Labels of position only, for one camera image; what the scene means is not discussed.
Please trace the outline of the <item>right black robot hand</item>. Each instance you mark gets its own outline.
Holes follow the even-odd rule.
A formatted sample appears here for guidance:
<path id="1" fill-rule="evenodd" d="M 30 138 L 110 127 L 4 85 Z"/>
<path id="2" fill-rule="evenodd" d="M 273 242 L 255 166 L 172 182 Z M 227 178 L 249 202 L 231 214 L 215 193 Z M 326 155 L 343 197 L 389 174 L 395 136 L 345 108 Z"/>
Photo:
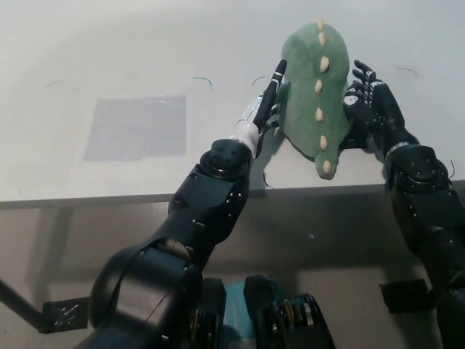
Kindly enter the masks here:
<path id="1" fill-rule="evenodd" d="M 419 141 L 405 127 L 405 119 L 389 86 L 375 70 L 355 60 L 355 80 L 348 87 L 343 108 L 384 155 L 393 147 L 418 145 Z"/>

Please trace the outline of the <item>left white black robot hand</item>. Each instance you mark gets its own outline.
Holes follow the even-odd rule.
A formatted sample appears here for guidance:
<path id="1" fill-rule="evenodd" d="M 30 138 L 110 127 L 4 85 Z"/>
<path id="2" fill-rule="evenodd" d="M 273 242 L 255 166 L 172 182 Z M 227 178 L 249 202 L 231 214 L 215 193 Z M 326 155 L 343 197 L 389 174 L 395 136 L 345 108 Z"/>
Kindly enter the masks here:
<path id="1" fill-rule="evenodd" d="M 230 139 L 246 145 L 251 151 L 253 159 L 260 154 L 262 139 L 272 125 L 270 118 L 277 113 L 276 100 L 286 68 L 287 61 L 282 59 L 278 63 L 267 88 L 251 101 L 238 121 L 235 133 L 230 137 Z"/>

